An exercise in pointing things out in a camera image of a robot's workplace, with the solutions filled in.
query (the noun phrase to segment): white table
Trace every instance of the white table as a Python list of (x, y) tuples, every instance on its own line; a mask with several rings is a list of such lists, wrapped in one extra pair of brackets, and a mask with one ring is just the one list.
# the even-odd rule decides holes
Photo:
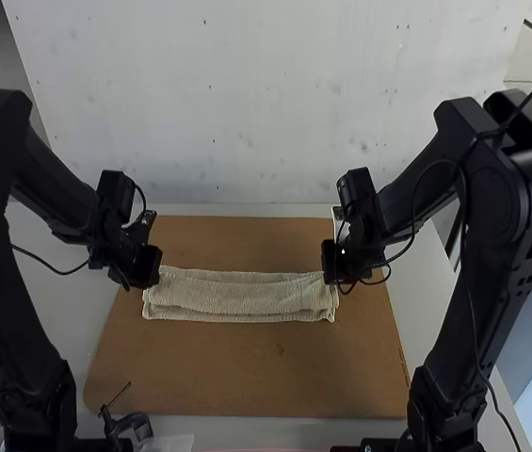
[[(160, 214), (256, 217), (330, 216), (323, 204), (193, 204), (149, 205)], [(83, 262), (82, 247), (60, 243), (45, 224), (20, 204), (8, 207), (12, 242), (32, 250), (54, 266), (66, 269)], [(105, 271), (82, 270), (59, 277), (35, 261), (17, 255), (29, 294), (41, 323), (61, 356), (69, 361), (77, 382), (80, 437), (102, 434), (102, 422), (84, 406), (81, 393), (92, 354), (118, 290)], [(387, 282), (395, 321), (409, 371), (422, 363), (433, 345), (450, 299), (455, 275), (431, 222), (411, 248), (392, 264)], [(517, 432), (523, 451), (531, 451), (508, 394), (496, 370), (492, 374), (500, 405)], [(514, 447), (501, 420), (490, 407), (479, 423), (479, 438), (489, 452)], [(388, 420), (329, 420), (205, 416), (152, 416), (155, 436), (194, 435), (194, 451), (251, 447), (328, 449), (335, 444), (359, 444), (363, 436), (394, 437), (405, 422)]]

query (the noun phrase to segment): white backdrop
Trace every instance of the white backdrop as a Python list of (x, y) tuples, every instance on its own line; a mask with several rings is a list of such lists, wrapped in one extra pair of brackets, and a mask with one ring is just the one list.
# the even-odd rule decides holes
[(501, 82), (525, 0), (5, 0), (50, 144), (150, 202), (335, 202)]

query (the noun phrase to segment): robotic arm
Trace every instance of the robotic arm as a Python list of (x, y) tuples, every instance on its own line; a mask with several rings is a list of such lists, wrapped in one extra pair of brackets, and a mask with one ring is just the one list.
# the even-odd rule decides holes
[[(54, 236), (87, 246), (89, 267), (108, 266), (108, 276), (127, 290), (158, 282), (162, 253), (147, 244), (156, 213), (143, 212), (124, 227), (134, 182), (122, 172), (103, 171), (96, 191), (82, 183), (29, 126), (30, 111), (23, 93), (0, 89), (0, 424), (6, 446), (9, 451), (123, 450), (131, 443), (117, 441), (117, 435), (112, 441), (74, 438), (73, 375), (41, 327), (24, 286), (5, 211), (12, 195)], [(107, 417), (108, 437), (116, 426)]]
[[(377, 193), (367, 168), (337, 182), (349, 235), (322, 244), (327, 283), (369, 278), (373, 267), (394, 260), (385, 260), (387, 245), (410, 238), (457, 196), (466, 210), (461, 270), (437, 341), (414, 371), (412, 441), (400, 451), (480, 450), (476, 425), (488, 378), (532, 289), (532, 104), (505, 133), (492, 133), (524, 98), (510, 90), (483, 107), (472, 98), (445, 101), (434, 114), (437, 135), (392, 183)], [(362, 449), (394, 450), (396, 443), (364, 439)]]

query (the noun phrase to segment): brown cork mat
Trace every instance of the brown cork mat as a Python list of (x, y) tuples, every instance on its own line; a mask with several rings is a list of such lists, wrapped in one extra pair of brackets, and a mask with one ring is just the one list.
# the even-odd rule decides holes
[[(158, 217), (151, 242), (170, 266), (320, 269), (323, 218)], [(141, 292), (122, 289), (84, 388), (97, 411), (403, 418), (408, 379), (384, 284), (341, 297), (334, 323), (221, 324), (144, 320)]]

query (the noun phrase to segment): towel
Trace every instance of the towel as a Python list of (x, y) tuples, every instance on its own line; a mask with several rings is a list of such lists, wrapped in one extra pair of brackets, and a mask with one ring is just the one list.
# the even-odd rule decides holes
[(148, 319), (199, 322), (334, 321), (336, 287), (321, 271), (254, 273), (159, 268), (159, 284), (142, 294)]

